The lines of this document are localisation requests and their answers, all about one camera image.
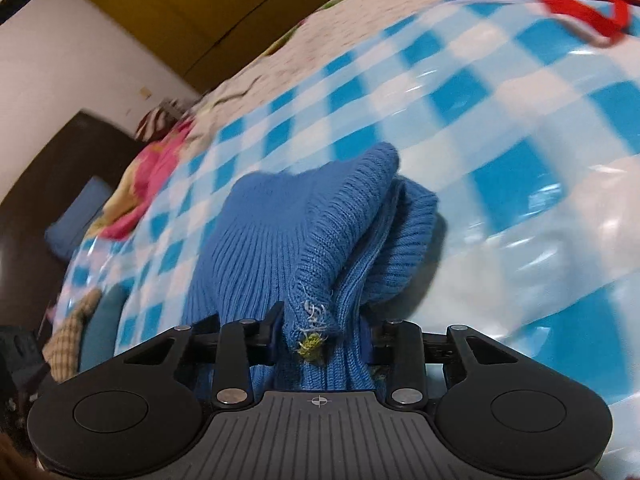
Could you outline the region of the blue striped knit sweater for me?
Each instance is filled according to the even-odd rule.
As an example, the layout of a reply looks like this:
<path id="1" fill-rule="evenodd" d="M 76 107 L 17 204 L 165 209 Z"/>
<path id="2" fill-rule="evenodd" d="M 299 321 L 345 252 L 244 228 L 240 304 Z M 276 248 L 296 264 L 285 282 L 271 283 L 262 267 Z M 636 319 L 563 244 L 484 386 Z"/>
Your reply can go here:
<path id="1" fill-rule="evenodd" d="M 359 315 L 395 298 L 431 244 L 434 193 L 398 172 L 382 142 L 300 174 L 252 172 L 235 182 L 201 248 L 186 324 L 262 320 L 283 308 L 279 357 L 254 390 L 369 390 Z"/>

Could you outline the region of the teal cushion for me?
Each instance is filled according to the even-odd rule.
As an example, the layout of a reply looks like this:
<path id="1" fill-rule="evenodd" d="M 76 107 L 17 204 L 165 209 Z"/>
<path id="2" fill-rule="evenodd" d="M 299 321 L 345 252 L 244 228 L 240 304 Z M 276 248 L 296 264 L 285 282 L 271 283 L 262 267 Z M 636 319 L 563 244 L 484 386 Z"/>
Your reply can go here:
<path id="1" fill-rule="evenodd" d="M 100 299 L 82 334 L 79 368 L 83 373 L 114 356 L 122 308 L 128 299 L 128 289 L 121 284 L 111 287 Z"/>

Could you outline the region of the beige checkered cloth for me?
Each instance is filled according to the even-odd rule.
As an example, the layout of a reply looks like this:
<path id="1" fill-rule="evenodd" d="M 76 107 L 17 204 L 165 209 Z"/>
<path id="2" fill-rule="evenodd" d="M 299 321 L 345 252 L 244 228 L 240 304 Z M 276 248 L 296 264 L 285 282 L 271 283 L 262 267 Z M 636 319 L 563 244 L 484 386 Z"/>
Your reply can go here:
<path id="1" fill-rule="evenodd" d="M 101 298 L 102 290 L 99 288 L 87 292 L 42 349 L 51 376 L 58 384 L 78 374 L 82 334 Z"/>

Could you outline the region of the pink floral blanket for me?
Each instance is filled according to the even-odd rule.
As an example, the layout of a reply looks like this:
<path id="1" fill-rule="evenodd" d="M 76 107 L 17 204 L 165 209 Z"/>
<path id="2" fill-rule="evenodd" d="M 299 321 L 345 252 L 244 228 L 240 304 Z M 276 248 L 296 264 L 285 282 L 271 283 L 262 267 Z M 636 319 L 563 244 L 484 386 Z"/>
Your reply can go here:
<path id="1" fill-rule="evenodd" d="M 88 227 L 85 238 L 124 240 L 134 232 L 154 197 L 178 166 L 192 127 L 192 119 L 182 120 L 162 140 L 149 143 L 137 154 L 99 217 Z"/>

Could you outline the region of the blue pillow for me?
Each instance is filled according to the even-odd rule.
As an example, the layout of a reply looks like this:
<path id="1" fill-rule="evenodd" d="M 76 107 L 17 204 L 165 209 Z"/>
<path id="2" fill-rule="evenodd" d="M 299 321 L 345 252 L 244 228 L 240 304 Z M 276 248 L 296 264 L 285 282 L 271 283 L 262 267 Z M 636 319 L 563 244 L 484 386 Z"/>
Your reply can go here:
<path id="1" fill-rule="evenodd" d="M 44 232 L 52 255 L 63 262 L 70 261 L 90 224 L 102 214 L 103 206 L 112 194 L 112 188 L 98 177 L 92 177 L 85 184 L 62 216 Z"/>

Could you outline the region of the blue white checkered plastic sheet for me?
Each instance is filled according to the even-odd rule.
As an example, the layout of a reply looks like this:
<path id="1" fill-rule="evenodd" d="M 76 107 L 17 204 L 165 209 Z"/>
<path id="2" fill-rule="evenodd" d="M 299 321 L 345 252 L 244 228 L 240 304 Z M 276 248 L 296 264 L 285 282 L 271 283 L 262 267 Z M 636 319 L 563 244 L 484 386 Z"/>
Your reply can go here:
<path id="1" fill-rule="evenodd" d="M 177 324 L 236 180 L 378 141 L 447 225 L 414 322 L 471 325 L 608 403 L 638 399 L 639 26 L 607 44 L 533 0 L 435 4 L 218 129 L 128 240 L 81 246 L 56 317 L 124 283 L 119 349 Z"/>

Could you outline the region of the red white striped cloth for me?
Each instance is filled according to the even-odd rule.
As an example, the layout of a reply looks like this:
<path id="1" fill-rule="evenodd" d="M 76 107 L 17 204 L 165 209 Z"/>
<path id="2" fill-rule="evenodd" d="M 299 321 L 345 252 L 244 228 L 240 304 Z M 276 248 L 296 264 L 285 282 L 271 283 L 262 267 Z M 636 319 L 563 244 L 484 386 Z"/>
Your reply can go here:
<path id="1" fill-rule="evenodd" d="M 134 133 L 134 140 L 144 144 L 162 140 L 192 104 L 192 101 L 163 99 L 142 117 Z"/>

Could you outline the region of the dark wooden headboard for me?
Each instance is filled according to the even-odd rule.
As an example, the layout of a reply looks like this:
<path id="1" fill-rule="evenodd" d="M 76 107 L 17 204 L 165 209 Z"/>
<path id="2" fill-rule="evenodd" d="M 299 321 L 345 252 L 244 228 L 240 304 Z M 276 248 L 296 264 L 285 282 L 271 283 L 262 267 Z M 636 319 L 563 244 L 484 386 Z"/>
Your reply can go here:
<path id="1" fill-rule="evenodd" d="M 1 202 L 1 323 L 36 330 L 67 264 L 44 240 L 92 177 L 111 186 L 143 145 L 83 110 L 38 153 Z"/>

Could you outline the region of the floral white bed sheet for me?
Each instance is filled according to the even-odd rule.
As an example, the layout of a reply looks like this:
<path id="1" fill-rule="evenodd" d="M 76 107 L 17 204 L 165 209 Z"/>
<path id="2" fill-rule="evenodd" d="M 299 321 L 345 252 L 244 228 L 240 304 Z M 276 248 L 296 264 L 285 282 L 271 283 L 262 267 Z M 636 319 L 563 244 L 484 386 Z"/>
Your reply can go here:
<path id="1" fill-rule="evenodd" d="M 358 42 L 438 0 L 330 0 L 250 64 L 237 70 L 192 108 L 194 124 L 180 157 L 193 158 L 217 132 L 304 78 Z"/>

